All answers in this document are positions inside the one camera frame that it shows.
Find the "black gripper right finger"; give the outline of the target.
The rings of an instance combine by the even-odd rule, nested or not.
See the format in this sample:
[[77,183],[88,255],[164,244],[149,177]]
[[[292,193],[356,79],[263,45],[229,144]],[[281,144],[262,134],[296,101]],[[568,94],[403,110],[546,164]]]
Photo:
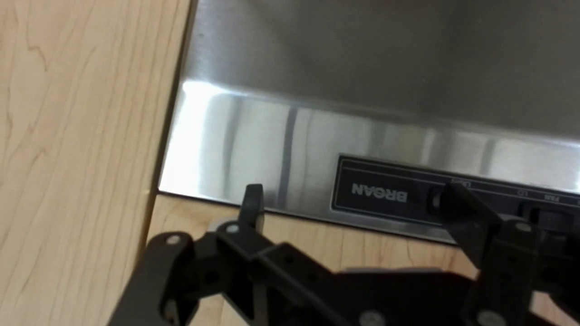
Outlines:
[[580,320],[579,228],[550,230],[504,219],[461,183],[448,183],[437,215],[455,244],[479,268],[461,307],[468,326],[552,326],[532,311],[535,291]]

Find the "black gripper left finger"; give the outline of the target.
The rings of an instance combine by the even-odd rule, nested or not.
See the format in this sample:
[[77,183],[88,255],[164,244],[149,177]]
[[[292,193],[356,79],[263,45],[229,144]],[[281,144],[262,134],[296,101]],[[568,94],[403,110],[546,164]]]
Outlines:
[[240,215],[194,239],[153,237],[107,326],[187,326],[200,302],[223,295],[251,326],[338,326],[339,307],[325,286],[334,273],[262,230],[265,193],[249,184]]

